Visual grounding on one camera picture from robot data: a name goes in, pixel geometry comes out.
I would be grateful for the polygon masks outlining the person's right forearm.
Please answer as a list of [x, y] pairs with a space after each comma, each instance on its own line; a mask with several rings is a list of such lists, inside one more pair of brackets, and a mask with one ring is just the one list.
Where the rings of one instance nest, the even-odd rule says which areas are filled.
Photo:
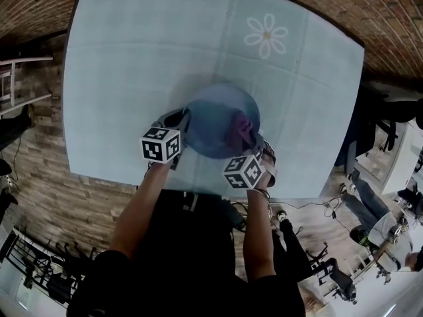
[[248, 212], [243, 257], [249, 282], [275, 275], [272, 228], [264, 192], [248, 190]]

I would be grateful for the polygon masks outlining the white metal frame table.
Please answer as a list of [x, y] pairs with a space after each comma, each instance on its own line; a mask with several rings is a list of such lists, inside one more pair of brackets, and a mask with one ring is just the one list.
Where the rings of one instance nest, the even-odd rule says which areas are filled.
[[52, 56], [46, 57], [20, 57], [0, 61], [0, 117], [12, 111], [18, 110], [29, 104], [50, 98], [51, 92], [36, 96], [34, 92], [30, 96], [18, 96], [16, 93], [17, 65], [39, 61], [51, 61]]

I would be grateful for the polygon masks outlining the light blue flower tablecloth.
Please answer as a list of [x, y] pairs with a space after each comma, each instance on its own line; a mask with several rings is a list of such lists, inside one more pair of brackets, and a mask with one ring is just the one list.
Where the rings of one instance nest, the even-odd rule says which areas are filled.
[[63, 70], [72, 173], [137, 184], [140, 137], [202, 88], [257, 106], [276, 154], [270, 195], [316, 198], [345, 138], [364, 48], [288, 0], [79, 0]]

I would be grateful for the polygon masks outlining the black equipment stand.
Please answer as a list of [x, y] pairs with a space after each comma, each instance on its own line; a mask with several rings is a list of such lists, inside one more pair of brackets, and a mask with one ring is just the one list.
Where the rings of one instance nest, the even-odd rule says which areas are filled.
[[312, 255], [309, 250], [305, 251], [309, 257], [309, 263], [312, 267], [313, 274], [318, 277], [319, 285], [325, 284], [323, 279], [329, 276], [336, 284], [335, 292], [332, 296], [334, 298], [340, 297], [343, 301], [351, 302], [353, 305], [356, 305], [356, 286], [352, 278], [340, 270], [336, 258], [329, 258], [326, 261], [323, 260], [323, 258], [328, 255], [327, 242], [324, 242], [324, 245], [325, 247], [317, 256]]

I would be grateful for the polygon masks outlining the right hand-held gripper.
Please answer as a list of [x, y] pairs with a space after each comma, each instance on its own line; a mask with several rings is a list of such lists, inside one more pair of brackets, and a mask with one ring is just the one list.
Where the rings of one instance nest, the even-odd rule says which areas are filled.
[[267, 188], [276, 183], [273, 177], [260, 164], [261, 152], [244, 155], [249, 149], [263, 149], [264, 139], [255, 129], [251, 129], [247, 135], [248, 140], [238, 140], [235, 143], [235, 152], [239, 157], [231, 157], [225, 160], [223, 165], [223, 177], [233, 189], [251, 190], [257, 188], [257, 184], [266, 174], [270, 175]]

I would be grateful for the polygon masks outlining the black office chair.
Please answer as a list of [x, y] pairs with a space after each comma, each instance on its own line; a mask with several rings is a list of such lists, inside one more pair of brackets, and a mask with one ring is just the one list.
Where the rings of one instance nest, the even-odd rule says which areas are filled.
[[384, 151], [392, 151], [397, 124], [416, 120], [423, 129], [423, 98], [419, 100], [388, 101], [369, 84], [361, 83], [350, 124], [335, 160], [335, 167], [343, 166], [344, 173], [350, 174], [357, 157], [368, 153], [374, 146], [376, 127], [386, 134]]

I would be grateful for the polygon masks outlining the person's right hand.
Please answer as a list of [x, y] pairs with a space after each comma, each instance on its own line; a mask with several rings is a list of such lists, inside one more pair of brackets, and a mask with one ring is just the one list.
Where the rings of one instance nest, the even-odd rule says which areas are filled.
[[269, 172], [273, 177], [276, 177], [276, 157], [274, 154], [273, 148], [270, 146], [269, 142], [264, 140], [264, 146], [262, 148], [262, 153], [260, 157], [260, 164]]

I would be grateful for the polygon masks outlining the white desk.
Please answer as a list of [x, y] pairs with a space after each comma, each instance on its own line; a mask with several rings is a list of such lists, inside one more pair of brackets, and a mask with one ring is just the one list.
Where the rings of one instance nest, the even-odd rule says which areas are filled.
[[376, 127], [375, 143], [356, 158], [355, 168], [381, 195], [406, 188], [423, 149], [423, 130], [414, 120], [398, 123], [391, 150], [386, 146], [388, 134]]

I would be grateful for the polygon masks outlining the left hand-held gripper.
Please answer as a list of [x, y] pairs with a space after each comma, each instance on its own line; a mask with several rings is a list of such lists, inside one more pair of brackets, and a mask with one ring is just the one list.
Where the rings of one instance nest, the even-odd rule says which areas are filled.
[[190, 111], [186, 108], [162, 115], [139, 139], [143, 158], [150, 163], [171, 163], [171, 170], [176, 170], [189, 123]]

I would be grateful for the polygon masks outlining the black waist pack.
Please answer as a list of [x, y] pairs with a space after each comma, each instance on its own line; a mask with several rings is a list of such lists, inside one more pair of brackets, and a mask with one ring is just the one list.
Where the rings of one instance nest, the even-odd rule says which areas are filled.
[[227, 202], [227, 216], [229, 217], [229, 220], [232, 222], [234, 229], [241, 232], [245, 232], [246, 220], [239, 213], [239, 211], [234, 206], [234, 204], [230, 201]]

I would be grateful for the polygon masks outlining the person's right leg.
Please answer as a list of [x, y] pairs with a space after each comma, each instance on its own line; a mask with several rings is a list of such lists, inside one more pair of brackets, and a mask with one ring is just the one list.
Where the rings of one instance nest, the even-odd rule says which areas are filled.
[[272, 231], [274, 269], [277, 275], [287, 275], [300, 283], [313, 276], [307, 254], [299, 243], [291, 222], [286, 219]]

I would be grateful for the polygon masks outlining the person's black shirt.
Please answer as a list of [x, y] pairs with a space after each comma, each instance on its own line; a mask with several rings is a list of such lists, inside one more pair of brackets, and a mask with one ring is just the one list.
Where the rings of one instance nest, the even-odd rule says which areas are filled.
[[291, 278], [236, 275], [225, 207], [216, 195], [163, 191], [134, 257], [100, 253], [67, 317], [305, 317]]

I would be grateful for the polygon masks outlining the purple fluffy cloth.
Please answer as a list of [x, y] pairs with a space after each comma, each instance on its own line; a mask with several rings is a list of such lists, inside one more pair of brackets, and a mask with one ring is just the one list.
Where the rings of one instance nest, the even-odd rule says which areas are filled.
[[234, 149], [235, 143], [243, 139], [248, 140], [247, 135], [252, 129], [252, 122], [247, 118], [244, 112], [236, 112], [232, 119], [229, 131], [227, 134], [228, 144]]

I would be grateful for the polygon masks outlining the person's left forearm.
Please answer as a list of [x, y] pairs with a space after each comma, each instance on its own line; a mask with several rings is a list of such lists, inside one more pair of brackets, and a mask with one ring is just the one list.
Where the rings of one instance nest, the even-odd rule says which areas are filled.
[[121, 212], [109, 249], [132, 259], [145, 238], [152, 214], [171, 169], [171, 162], [154, 163], [146, 172], [135, 195]]

